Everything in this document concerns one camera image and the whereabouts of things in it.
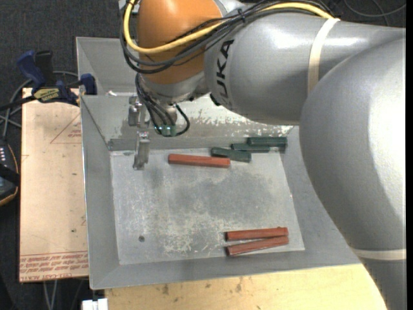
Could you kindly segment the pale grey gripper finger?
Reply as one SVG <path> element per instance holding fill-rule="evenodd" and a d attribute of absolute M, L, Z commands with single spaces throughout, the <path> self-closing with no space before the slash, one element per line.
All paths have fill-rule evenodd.
<path fill-rule="evenodd" d="M 135 152 L 134 152 L 134 162 L 133 162 L 133 169 L 138 171 L 142 167 L 141 155 L 140 155 L 140 143 L 141 143 L 141 136 L 140 132 L 136 132 L 136 144 L 135 144 Z"/>
<path fill-rule="evenodd" d="M 142 167 L 148 163 L 150 154 L 150 137 L 148 132 L 141 133 L 141 157 L 142 157 Z"/>

